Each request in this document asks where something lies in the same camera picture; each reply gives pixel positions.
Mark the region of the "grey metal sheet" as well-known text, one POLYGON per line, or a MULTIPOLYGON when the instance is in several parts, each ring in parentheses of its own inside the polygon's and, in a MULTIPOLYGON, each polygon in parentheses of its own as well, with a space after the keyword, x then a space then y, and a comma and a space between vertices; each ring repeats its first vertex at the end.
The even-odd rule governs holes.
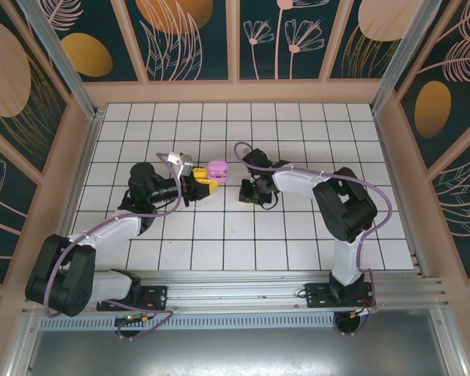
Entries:
POLYGON ((124 342, 109 331, 42 332, 11 376, 451 376, 426 324, 157 331, 124 342))

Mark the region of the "aluminium frame post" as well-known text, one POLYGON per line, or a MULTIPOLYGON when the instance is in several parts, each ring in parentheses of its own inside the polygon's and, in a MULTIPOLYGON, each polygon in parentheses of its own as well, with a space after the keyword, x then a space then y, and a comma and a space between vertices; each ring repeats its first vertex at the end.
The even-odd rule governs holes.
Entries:
POLYGON ((64 81, 70 88, 74 98, 81 105, 84 113, 90 120, 97 118, 98 110, 90 98, 78 72, 74 69, 69 56, 62 46, 55 31, 49 25, 41 6, 37 0, 17 0, 17 3, 25 17, 31 22, 33 30, 39 37, 40 41, 50 53, 54 64, 57 66, 64 81))
POLYGON ((421 40, 425 36, 429 26, 435 19, 441 3, 442 0, 422 0, 419 5, 407 31, 389 61, 385 73, 371 100, 370 106, 373 118, 379 115, 386 101, 392 94, 395 84, 398 82, 405 67, 410 62, 411 57, 421 44, 421 40))

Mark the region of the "aluminium side rail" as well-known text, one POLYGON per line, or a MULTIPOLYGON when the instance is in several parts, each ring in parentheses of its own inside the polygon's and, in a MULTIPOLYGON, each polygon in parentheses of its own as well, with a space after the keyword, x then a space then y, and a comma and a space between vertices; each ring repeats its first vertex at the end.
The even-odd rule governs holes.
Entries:
POLYGON ((400 104, 395 100, 389 100, 383 107, 374 110, 373 116, 381 137, 383 154, 389 164, 389 176, 394 185, 396 202, 407 235, 410 254, 414 260, 414 268, 423 277, 428 277, 428 266, 411 212, 410 180, 420 177, 421 172, 414 154, 414 141, 407 128, 407 120, 404 119, 400 104))
POLYGON ((47 235, 71 234, 72 222, 105 110, 105 107, 97 108, 95 116, 91 118, 85 117, 84 114, 76 115, 73 109, 67 111, 67 118, 56 136, 55 146, 49 157, 43 186, 46 192, 41 195, 47 204, 47 235))

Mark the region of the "small circuit board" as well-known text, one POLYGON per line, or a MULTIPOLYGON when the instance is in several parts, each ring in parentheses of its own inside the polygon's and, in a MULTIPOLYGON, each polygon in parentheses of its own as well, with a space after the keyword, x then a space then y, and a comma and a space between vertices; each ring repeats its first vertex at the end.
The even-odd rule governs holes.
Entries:
POLYGON ((357 316, 365 316, 365 315, 374 314, 377 311, 378 311, 378 307, 376 305, 367 305, 367 306, 354 309, 349 315, 351 318, 353 318, 357 316))
POLYGON ((150 313, 136 313, 132 315, 116 316, 114 326, 143 326, 150 322, 156 315, 150 313))

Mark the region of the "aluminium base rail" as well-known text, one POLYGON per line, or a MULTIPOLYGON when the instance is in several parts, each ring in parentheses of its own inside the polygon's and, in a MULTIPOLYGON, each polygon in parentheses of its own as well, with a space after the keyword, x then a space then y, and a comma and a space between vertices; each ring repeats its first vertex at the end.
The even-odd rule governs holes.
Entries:
MULTIPOLYGON (((165 286, 166 308, 178 313, 303 311, 307 284, 326 284, 328 271, 167 271, 142 272, 144 287, 165 286)), ((378 311, 436 309, 449 300, 438 278, 416 272, 374 272, 378 311)))

